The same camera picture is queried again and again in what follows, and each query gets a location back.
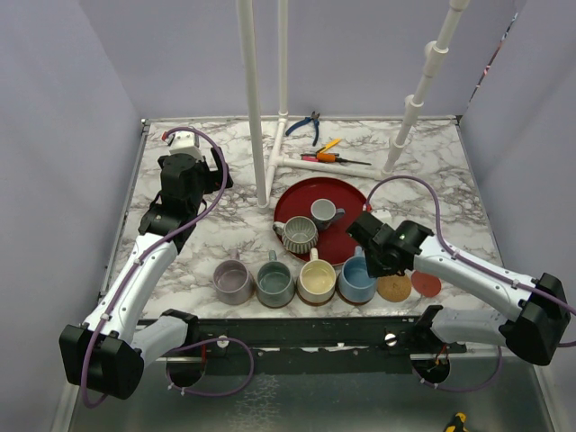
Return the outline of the brown wooden coaster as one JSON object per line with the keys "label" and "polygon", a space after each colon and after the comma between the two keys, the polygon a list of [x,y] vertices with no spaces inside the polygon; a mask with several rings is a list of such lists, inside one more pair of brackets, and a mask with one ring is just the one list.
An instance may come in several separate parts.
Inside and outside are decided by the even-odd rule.
{"label": "brown wooden coaster", "polygon": [[297,296],[299,297],[299,299],[304,302],[305,304],[312,306],[312,307],[319,307],[319,306],[323,306],[325,304],[330,303],[330,301],[332,300],[332,298],[334,297],[334,294],[332,294],[328,299],[326,299],[325,301],[308,301],[307,299],[305,299],[304,297],[301,296],[301,294],[299,292],[296,293]]}
{"label": "brown wooden coaster", "polygon": [[343,302],[345,302],[345,303],[347,303],[347,304],[350,304],[350,305],[353,305],[353,306],[364,306],[364,305],[366,305],[367,303],[369,303],[369,302],[371,301],[371,299],[368,300],[368,301],[350,301],[350,300],[347,299],[345,296],[343,296],[343,295],[341,294],[341,292],[337,292],[337,296],[338,296],[338,298],[339,298],[340,300],[342,300]]}

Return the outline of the thin red round coaster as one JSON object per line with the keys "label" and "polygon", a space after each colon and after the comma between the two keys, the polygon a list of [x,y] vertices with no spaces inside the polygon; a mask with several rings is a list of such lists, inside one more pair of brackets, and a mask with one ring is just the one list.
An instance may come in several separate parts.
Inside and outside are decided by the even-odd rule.
{"label": "thin red round coaster", "polygon": [[413,288],[427,298],[437,296],[442,290],[442,283],[439,278],[431,274],[414,271],[410,277]]}

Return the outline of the light blue mug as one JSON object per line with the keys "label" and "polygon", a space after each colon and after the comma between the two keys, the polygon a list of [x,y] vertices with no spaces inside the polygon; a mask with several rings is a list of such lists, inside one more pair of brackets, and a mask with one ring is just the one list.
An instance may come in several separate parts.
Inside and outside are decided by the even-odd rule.
{"label": "light blue mug", "polygon": [[365,252],[357,246],[355,253],[342,266],[338,289],[350,301],[365,302],[374,297],[376,285],[377,279],[367,272]]}

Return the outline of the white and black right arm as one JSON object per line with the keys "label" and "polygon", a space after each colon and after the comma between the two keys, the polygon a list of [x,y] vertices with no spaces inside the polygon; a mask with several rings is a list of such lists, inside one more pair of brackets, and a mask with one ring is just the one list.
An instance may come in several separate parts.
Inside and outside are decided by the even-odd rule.
{"label": "white and black right arm", "polygon": [[507,347],[533,365],[551,363],[571,320],[558,278],[542,274],[534,279],[458,252],[411,220],[392,228],[364,211],[346,232],[363,249],[371,277],[416,271],[488,304],[486,310],[428,308],[413,330],[420,350],[472,342]]}

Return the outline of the woven rattan coaster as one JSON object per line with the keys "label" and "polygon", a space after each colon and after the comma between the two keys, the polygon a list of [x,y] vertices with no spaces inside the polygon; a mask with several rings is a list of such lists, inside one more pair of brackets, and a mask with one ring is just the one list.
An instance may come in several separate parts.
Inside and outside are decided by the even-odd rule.
{"label": "woven rattan coaster", "polygon": [[377,292],[388,302],[403,302],[411,293],[412,285],[406,275],[390,275],[380,277],[377,282]]}

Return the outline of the dark green mug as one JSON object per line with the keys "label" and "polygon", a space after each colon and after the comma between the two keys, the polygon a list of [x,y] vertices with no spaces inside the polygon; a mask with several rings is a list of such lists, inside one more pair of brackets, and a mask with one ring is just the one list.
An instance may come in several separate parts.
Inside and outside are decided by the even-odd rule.
{"label": "dark green mug", "polygon": [[295,282],[289,267],[277,259],[274,250],[259,268],[256,276],[256,296],[268,308],[278,309],[287,305],[295,295]]}

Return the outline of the lilac mug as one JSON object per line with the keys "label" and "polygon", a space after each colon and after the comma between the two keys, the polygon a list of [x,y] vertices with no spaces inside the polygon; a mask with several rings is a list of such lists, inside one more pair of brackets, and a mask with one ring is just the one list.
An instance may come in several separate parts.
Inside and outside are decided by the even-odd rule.
{"label": "lilac mug", "polygon": [[248,267],[240,260],[239,251],[233,249],[230,259],[219,263],[212,275],[217,298],[228,305],[247,302],[255,291],[255,281]]}

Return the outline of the ribbed grey cup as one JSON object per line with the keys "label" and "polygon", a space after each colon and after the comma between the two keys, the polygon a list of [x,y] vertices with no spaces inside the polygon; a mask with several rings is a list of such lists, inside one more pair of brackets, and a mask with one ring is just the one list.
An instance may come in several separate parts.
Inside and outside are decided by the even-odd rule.
{"label": "ribbed grey cup", "polygon": [[275,221],[273,230],[281,237],[284,248],[295,255],[309,253],[319,239],[316,225],[304,216],[292,217],[287,222]]}

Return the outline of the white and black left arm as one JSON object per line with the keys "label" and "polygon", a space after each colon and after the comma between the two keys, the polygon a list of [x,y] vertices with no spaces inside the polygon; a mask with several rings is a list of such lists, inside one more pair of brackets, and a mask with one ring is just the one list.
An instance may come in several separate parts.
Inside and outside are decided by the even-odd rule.
{"label": "white and black left arm", "polygon": [[62,330],[58,344],[67,381],[83,392],[126,400],[158,358],[173,349],[189,355],[198,347],[191,314],[168,310],[144,329],[137,326],[159,279],[212,210],[205,195],[222,196],[233,185],[221,148],[213,145],[211,153],[215,169],[198,151],[159,158],[161,188],[140,221],[129,260],[83,322]]}

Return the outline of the cream yellow mug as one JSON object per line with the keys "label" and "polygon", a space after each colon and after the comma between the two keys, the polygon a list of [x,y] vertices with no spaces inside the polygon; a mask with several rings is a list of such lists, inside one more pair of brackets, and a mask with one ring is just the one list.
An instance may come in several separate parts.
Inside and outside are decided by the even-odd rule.
{"label": "cream yellow mug", "polygon": [[310,260],[300,271],[297,292],[308,301],[323,302],[335,293],[336,284],[336,270],[328,261],[320,259],[319,251],[314,247]]}

